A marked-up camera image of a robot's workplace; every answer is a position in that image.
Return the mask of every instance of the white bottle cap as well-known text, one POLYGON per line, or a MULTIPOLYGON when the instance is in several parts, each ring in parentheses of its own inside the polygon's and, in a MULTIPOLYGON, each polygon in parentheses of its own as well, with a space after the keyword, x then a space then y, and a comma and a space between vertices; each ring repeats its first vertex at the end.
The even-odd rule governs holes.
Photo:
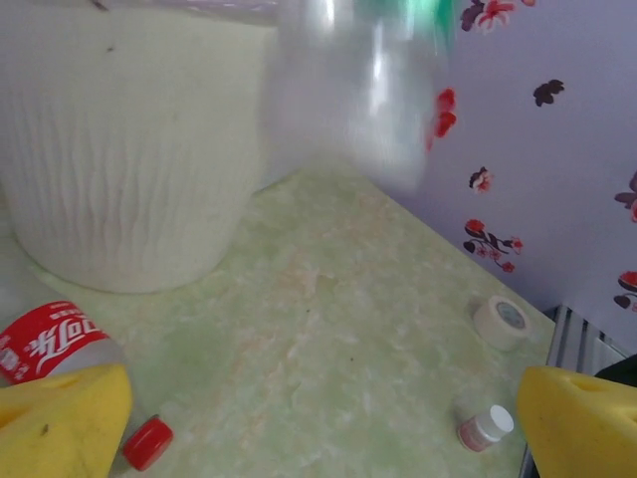
POLYGON ((499 405, 493 405, 477 415, 476 424, 493 441, 499 441, 507 433, 514 431, 513 418, 505 408, 499 405))

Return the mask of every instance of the roll of tape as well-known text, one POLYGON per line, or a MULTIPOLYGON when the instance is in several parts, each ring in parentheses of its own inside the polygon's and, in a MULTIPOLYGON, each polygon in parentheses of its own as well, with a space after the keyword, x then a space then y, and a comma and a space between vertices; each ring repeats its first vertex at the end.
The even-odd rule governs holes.
POLYGON ((531 335, 531 321, 516 304, 494 296, 474 314, 480 337, 501 351, 511 351, 531 335))

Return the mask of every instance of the red bottle cap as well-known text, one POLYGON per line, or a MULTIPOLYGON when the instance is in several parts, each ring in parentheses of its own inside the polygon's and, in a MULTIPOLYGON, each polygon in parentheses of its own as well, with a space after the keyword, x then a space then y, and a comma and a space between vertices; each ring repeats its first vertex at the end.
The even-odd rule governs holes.
POLYGON ((168 448, 172 437, 170 427, 155 415, 126 440, 121 453, 136 470, 143 471, 168 448))

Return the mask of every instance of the floral wallpaper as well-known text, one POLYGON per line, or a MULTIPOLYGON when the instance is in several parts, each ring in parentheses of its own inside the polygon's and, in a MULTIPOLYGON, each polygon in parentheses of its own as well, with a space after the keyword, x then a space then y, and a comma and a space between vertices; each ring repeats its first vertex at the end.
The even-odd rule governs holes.
POLYGON ((426 176, 388 192, 537 308, 637 353, 637 3, 457 5, 426 176))

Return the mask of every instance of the tabletop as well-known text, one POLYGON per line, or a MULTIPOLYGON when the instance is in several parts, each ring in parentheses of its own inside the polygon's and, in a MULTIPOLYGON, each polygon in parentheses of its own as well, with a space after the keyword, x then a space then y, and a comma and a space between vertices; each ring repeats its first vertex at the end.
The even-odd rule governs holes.
POLYGON ((260 192, 221 264, 171 292, 39 274, 123 346, 172 426, 142 476, 518 476, 518 429, 477 454, 455 427, 492 403, 515 412, 552 323, 363 178, 306 171, 260 192), (496 294, 533 322, 514 352, 471 323, 496 294))

